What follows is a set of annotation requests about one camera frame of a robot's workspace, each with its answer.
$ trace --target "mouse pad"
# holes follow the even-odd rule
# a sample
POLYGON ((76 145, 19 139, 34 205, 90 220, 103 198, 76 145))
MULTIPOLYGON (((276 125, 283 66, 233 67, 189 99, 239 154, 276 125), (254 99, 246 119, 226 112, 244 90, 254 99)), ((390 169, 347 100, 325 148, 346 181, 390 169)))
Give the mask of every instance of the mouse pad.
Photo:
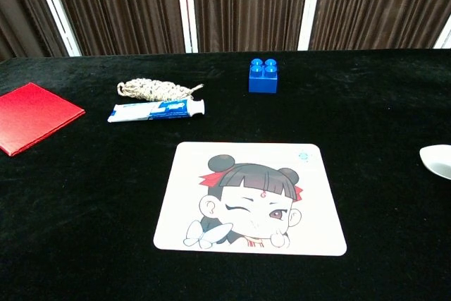
POLYGON ((346 252, 321 153, 311 144, 182 142, 154 244, 205 252, 346 252))

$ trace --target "curtain fold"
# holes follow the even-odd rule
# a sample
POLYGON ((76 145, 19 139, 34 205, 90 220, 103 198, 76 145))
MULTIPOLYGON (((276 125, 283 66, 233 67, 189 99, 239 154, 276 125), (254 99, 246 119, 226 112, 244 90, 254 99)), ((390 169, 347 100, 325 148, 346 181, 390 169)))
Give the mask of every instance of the curtain fold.
POLYGON ((178 0, 62 0, 84 55, 185 52, 178 0))
POLYGON ((296 50, 304 0, 194 0, 200 51, 296 50))
POLYGON ((0 61, 67 56, 46 0, 0 0, 0 61))
POLYGON ((450 0, 318 0, 309 48, 431 48, 450 15, 450 0))

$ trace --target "rope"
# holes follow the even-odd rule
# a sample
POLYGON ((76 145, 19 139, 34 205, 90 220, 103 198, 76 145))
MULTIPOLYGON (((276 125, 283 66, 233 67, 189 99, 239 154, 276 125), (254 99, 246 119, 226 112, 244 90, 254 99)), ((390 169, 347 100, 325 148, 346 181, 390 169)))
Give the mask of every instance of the rope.
POLYGON ((189 89, 169 81, 138 78, 125 84, 118 83, 118 94, 122 97, 145 99, 148 102, 167 102, 187 97, 193 99, 191 94, 203 86, 204 84, 200 84, 189 89))

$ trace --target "cartoon girl face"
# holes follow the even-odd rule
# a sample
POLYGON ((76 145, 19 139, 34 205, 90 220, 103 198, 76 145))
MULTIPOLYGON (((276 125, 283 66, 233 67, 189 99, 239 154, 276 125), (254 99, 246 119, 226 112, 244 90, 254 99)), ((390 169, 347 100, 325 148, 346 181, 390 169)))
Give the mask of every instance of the cartoon girl face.
POLYGON ((239 187, 223 187, 221 200, 210 195, 204 197, 201 212, 222 224, 231 223, 232 231, 251 238, 269 239, 275 234, 285 234, 288 227, 299 223, 301 214, 292 209, 291 198, 248 188, 243 183, 239 187))

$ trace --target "table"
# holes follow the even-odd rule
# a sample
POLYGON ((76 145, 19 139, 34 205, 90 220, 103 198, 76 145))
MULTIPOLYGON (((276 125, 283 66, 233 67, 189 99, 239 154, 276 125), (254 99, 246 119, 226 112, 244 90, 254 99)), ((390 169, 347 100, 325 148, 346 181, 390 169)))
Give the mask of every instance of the table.
POLYGON ((449 300, 451 182, 420 148, 451 143, 449 50, 303 51, 11 59, 86 114, 18 156, 0 154, 5 299, 449 300), (276 95, 250 94, 273 57, 276 95), (204 83, 206 115, 107 123, 116 85, 204 83), (314 143, 347 241, 342 257, 162 251, 153 245, 182 141, 314 143))

